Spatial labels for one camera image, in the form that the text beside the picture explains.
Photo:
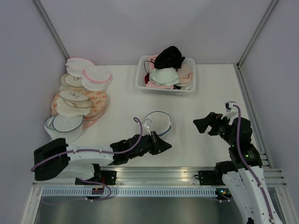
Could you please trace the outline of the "white mesh blue-trim laundry bag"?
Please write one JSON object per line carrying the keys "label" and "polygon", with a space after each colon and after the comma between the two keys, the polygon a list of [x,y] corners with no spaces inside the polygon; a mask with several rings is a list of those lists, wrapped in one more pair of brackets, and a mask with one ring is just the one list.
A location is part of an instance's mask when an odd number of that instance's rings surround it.
{"label": "white mesh blue-trim laundry bag", "polygon": [[145,119],[151,119],[151,132],[155,131],[159,137],[163,137],[171,130],[172,119],[171,116],[163,111],[150,112]]}

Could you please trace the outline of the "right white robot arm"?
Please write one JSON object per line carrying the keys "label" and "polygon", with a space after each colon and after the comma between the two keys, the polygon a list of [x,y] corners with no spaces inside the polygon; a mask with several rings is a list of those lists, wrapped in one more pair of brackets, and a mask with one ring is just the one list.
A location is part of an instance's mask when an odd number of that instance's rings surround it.
{"label": "right white robot arm", "polygon": [[224,184],[235,201],[245,224],[280,224],[264,177],[262,160],[251,142],[251,122],[241,116],[233,121],[223,114],[209,113],[193,121],[199,133],[219,136],[228,145],[229,161],[216,163],[214,181]]}

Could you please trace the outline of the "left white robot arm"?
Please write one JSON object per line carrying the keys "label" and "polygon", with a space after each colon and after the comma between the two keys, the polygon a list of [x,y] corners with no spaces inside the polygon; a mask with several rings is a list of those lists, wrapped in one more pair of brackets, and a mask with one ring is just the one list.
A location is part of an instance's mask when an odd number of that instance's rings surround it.
{"label": "left white robot arm", "polygon": [[75,178],[96,185],[102,179],[101,167],[123,165],[145,154],[161,154],[171,147],[156,132],[137,134],[106,147],[90,148],[74,146],[66,143],[64,138],[58,138],[34,151],[31,172],[38,182]]}

